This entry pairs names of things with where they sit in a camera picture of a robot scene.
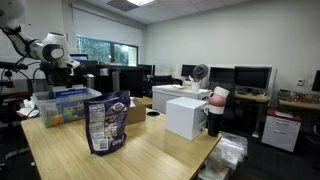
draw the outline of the plastic bag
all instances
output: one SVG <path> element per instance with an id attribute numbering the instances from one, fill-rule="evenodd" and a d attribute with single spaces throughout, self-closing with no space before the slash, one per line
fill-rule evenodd
<path id="1" fill-rule="evenodd" d="M 130 107 L 129 91 L 104 94 L 84 102 L 86 136 L 91 154 L 117 151 L 126 141 L 125 124 Z"/>

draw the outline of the ceiling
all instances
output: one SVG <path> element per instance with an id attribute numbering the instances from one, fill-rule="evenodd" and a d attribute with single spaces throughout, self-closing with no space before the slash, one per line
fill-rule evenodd
<path id="1" fill-rule="evenodd" d="M 177 17 L 187 16 L 212 9 L 222 8 L 249 0 L 156 0 L 156 2 L 140 6 L 124 12 L 107 3 L 111 0 L 83 0 L 94 6 L 120 14 L 143 24 L 151 24 Z"/>

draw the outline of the plastic storage bin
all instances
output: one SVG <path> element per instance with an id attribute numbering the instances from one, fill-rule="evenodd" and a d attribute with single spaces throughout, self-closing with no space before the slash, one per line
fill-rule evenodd
<path id="1" fill-rule="evenodd" d="M 49 92 L 33 93 L 31 99 L 40 110 L 40 116 L 46 128 L 58 124 L 83 119 L 83 101 L 100 96 L 101 93 L 87 88 L 88 93 L 67 98 L 49 99 Z"/>

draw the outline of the cardboard box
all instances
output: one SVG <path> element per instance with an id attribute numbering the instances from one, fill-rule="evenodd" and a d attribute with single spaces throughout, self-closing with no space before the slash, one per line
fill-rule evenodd
<path id="1" fill-rule="evenodd" d="M 134 98 L 131 103 L 134 104 L 134 107 L 130 107 L 126 125 L 138 123 L 146 120 L 146 105 L 140 102 L 137 98 Z"/>

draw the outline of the wooden table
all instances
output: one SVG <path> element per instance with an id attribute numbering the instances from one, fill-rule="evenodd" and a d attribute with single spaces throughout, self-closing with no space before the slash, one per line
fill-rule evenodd
<path id="1" fill-rule="evenodd" d="M 311 104 L 311 103 L 302 103 L 302 102 L 290 102 L 285 100 L 279 100 L 280 105 L 284 106 L 291 106 L 297 108 L 304 108 L 304 109 L 312 109 L 320 111 L 320 104 Z"/>
<path id="2" fill-rule="evenodd" d="M 146 107 L 152 106 L 152 98 L 143 96 L 142 98 L 138 98 L 139 101 L 141 101 Z"/>
<path id="3" fill-rule="evenodd" d="M 259 110 L 258 110 L 258 114 L 257 114 L 256 126 L 255 126 L 255 130 L 252 133 L 253 137 L 259 138 L 259 125 L 260 125 L 260 121 L 261 121 L 261 117 L 262 117 L 262 110 L 263 110 L 264 104 L 266 104 L 268 102 L 268 97 L 267 96 L 260 96 L 260 95 L 254 96 L 252 94 L 239 94 L 239 93 L 235 93 L 235 97 L 240 98 L 240 99 L 253 100 L 253 101 L 256 101 L 257 103 L 259 103 Z"/>
<path id="4" fill-rule="evenodd" d="M 204 131 L 190 141 L 165 130 L 165 119 L 127 126 L 125 145 L 102 157 L 90 154 L 84 120 L 49 129 L 40 118 L 21 124 L 42 179 L 191 179 L 221 136 Z"/>

